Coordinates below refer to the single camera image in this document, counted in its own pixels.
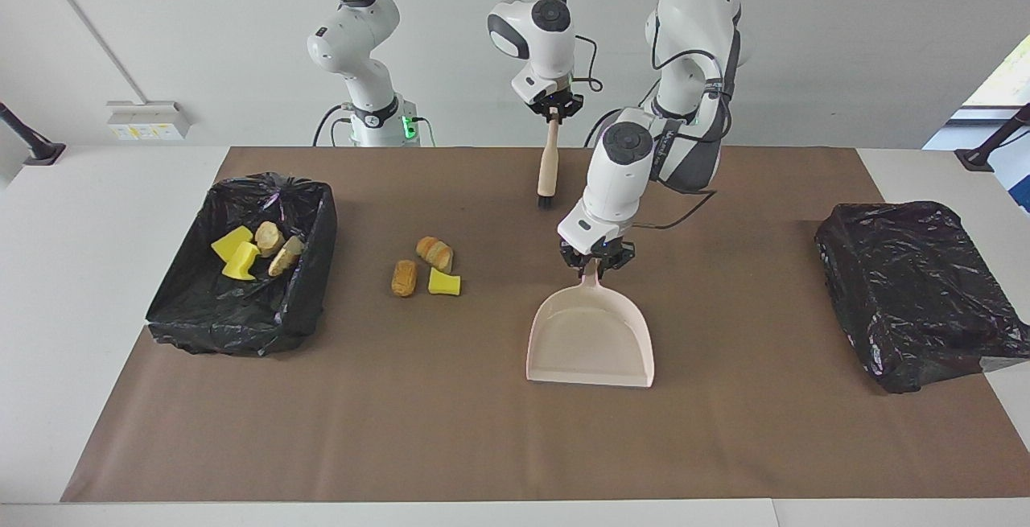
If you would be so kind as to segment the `brown paper table mat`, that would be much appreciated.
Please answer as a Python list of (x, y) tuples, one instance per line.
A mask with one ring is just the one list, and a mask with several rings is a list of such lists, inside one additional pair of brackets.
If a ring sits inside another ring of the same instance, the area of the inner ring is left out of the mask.
[[(527, 381), (534, 314), (576, 278), (555, 227), (589, 159), (563, 151), (542, 212), (531, 149), (230, 150), (218, 178), (331, 186), (319, 329), (268, 358), (141, 333), (63, 500), (1030, 496), (1030, 451), (982, 374), (889, 394), (842, 333), (814, 231), (880, 200), (854, 150), (727, 148), (698, 214), (637, 234), (604, 285), (647, 319), (650, 388)], [(454, 249), (459, 296), (428, 293), (426, 235)]]

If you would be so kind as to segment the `orange striped croissant piece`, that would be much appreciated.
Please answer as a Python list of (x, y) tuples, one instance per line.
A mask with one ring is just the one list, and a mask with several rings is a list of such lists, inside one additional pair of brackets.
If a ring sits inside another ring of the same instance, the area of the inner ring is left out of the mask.
[(426, 235), (417, 241), (415, 251), (420, 259), (430, 264), (435, 270), (440, 271), (440, 273), (452, 274), (454, 249), (446, 242)]

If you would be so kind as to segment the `pale pink plastic dustpan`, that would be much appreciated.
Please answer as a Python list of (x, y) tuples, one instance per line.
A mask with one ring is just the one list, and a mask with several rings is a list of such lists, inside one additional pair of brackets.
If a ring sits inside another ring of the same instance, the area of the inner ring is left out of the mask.
[(650, 388), (652, 340), (632, 300), (602, 285), (597, 265), (579, 284), (545, 298), (534, 315), (525, 360), (534, 383)]

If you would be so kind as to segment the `black bag lined bin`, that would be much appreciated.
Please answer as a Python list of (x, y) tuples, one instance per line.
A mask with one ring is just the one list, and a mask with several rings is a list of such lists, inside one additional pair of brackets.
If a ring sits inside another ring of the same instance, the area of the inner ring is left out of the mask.
[[(258, 260), (253, 280), (232, 280), (213, 242), (234, 229), (273, 222), (304, 252), (278, 277)], [(145, 314), (154, 341), (185, 352), (264, 357), (315, 332), (337, 241), (327, 183), (265, 172), (214, 183)]]
[(941, 202), (838, 204), (814, 244), (840, 329), (883, 391), (1030, 362), (1030, 324)]

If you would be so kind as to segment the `orange striped bread piece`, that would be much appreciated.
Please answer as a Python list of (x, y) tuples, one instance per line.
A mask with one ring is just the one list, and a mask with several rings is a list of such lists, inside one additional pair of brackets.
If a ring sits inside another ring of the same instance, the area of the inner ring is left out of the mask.
[(282, 248), (286, 238), (274, 222), (264, 221), (254, 231), (253, 242), (258, 247), (258, 256), (271, 258)]

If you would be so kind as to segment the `beige hand brush black bristles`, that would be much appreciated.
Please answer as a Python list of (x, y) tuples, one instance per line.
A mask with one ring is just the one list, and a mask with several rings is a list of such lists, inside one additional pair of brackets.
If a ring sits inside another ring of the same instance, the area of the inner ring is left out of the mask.
[(557, 189), (557, 169), (559, 164), (558, 132), (560, 119), (552, 116), (548, 121), (548, 132), (543, 153), (538, 167), (538, 208), (551, 208)]

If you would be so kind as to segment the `pale bread piece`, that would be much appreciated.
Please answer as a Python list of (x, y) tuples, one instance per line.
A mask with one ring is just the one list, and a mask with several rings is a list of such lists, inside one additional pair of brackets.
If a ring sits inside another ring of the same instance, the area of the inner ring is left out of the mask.
[(269, 277), (275, 278), (279, 275), (285, 274), (290, 268), (298, 262), (299, 257), (301, 257), (305, 251), (305, 242), (298, 237), (298, 235), (291, 235), (280, 250), (273, 256), (272, 262), (269, 265), (267, 273)]

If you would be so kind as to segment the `green yellow sponge piece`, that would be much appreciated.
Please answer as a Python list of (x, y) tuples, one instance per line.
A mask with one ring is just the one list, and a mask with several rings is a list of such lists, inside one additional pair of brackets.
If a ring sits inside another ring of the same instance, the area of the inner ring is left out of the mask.
[(253, 231), (245, 226), (238, 226), (214, 241), (211, 244), (211, 249), (224, 264), (227, 264), (243, 242), (253, 242)]
[(260, 255), (260, 249), (253, 242), (239, 242), (228, 259), (225, 260), (221, 274), (232, 280), (251, 282), (255, 277), (250, 273), (251, 267)]

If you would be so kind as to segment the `white wall outlet box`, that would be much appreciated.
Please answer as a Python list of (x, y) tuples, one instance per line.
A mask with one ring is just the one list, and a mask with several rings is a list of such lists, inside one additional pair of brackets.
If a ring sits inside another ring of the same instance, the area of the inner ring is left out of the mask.
[(118, 141), (184, 141), (192, 124), (173, 101), (136, 105), (129, 101), (108, 101), (108, 129)]

